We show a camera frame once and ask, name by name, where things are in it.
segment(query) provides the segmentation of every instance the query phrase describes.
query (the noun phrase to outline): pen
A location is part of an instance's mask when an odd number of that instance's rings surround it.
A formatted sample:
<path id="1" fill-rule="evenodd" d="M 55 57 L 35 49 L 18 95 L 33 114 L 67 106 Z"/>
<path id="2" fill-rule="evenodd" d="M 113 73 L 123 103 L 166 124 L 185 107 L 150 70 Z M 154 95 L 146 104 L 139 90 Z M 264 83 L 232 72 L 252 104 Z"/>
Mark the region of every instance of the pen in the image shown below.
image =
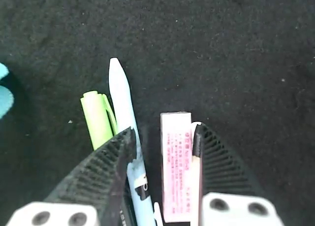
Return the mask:
<path id="1" fill-rule="evenodd" d="M 109 90 L 115 110 L 118 131 L 131 127 L 136 135 L 137 157 L 127 166 L 127 178 L 137 225 L 156 226 L 129 83 L 117 58 L 111 58 L 110 60 Z"/>
<path id="2" fill-rule="evenodd" d="M 199 226 L 200 219 L 200 172 L 201 172 L 201 146 L 200 138 L 195 136 L 195 130 L 201 122 L 193 122 L 191 124 L 191 142 L 192 145 L 192 161 L 191 161 L 191 221 L 190 226 Z"/>
<path id="3" fill-rule="evenodd" d="M 92 146 L 96 150 L 118 133 L 116 119 L 105 94 L 90 91 L 80 100 Z M 119 226 L 136 226 L 132 202 L 127 194 L 123 196 Z"/>

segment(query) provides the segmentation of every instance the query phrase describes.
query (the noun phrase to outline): white plastic piece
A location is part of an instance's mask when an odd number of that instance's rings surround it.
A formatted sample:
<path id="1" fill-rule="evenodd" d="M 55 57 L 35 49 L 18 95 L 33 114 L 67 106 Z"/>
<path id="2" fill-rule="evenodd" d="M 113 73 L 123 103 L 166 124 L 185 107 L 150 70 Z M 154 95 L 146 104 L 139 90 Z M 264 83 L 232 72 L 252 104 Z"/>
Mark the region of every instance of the white plastic piece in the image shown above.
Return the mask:
<path id="1" fill-rule="evenodd" d="M 6 226 L 99 226 L 93 206 L 32 202 L 16 210 Z"/>
<path id="2" fill-rule="evenodd" d="M 163 226 L 161 209 L 158 202 L 154 202 L 154 218 L 157 222 L 157 226 Z"/>
<path id="3" fill-rule="evenodd" d="M 284 226 L 273 204 L 254 196 L 209 193 L 201 215 L 202 226 Z"/>

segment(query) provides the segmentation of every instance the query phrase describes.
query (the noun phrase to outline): light blue pen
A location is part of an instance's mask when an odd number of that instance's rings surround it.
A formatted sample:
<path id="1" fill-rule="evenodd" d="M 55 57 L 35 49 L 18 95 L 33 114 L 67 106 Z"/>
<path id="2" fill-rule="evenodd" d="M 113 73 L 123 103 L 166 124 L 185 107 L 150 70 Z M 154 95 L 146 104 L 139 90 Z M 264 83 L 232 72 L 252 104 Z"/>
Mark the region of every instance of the light blue pen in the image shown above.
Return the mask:
<path id="1" fill-rule="evenodd" d="M 117 58 L 111 58 L 109 63 L 109 91 L 115 110 L 118 132 L 131 127 L 136 135 L 137 159 L 128 164 L 127 177 L 137 225 L 156 226 L 156 215 L 149 194 L 148 179 L 131 102 L 129 83 Z"/>

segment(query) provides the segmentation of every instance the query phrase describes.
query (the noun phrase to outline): lime green highlighter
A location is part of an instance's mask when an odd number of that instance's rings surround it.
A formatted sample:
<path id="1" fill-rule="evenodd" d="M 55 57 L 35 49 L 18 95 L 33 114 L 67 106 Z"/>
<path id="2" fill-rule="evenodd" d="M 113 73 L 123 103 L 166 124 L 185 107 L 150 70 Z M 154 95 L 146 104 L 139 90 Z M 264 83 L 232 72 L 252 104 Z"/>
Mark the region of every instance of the lime green highlighter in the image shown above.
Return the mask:
<path id="1" fill-rule="evenodd" d="M 115 115 L 105 94 L 90 91 L 84 93 L 80 100 L 92 146 L 96 150 L 118 134 Z M 129 194 L 125 194 L 123 197 L 120 218 L 121 221 L 118 222 L 118 226 L 136 226 L 134 209 Z"/>
<path id="2" fill-rule="evenodd" d="M 93 149 L 96 150 L 118 133 L 116 119 L 105 94 L 86 92 L 80 100 Z"/>

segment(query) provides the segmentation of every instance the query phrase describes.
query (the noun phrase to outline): marker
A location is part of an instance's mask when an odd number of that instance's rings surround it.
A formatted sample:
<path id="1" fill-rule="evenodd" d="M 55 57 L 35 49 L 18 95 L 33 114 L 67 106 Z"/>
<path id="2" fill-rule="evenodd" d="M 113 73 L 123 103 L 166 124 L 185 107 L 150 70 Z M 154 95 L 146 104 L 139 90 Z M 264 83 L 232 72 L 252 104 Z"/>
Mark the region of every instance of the marker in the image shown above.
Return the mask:
<path id="1" fill-rule="evenodd" d="M 86 92 L 80 99 L 93 149 L 118 133 L 114 113 L 105 94 Z"/>
<path id="2" fill-rule="evenodd" d="M 97 91 L 86 92 L 80 101 L 92 146 L 96 150 L 114 135 L 118 134 L 115 115 L 105 94 L 99 94 Z M 136 226 L 129 195 L 123 196 L 120 218 L 119 226 Z"/>
<path id="3" fill-rule="evenodd" d="M 131 127 L 136 135 L 137 157 L 127 166 L 127 178 L 137 225 L 156 226 L 129 83 L 117 58 L 111 58 L 109 63 L 109 91 L 115 110 L 118 131 Z"/>

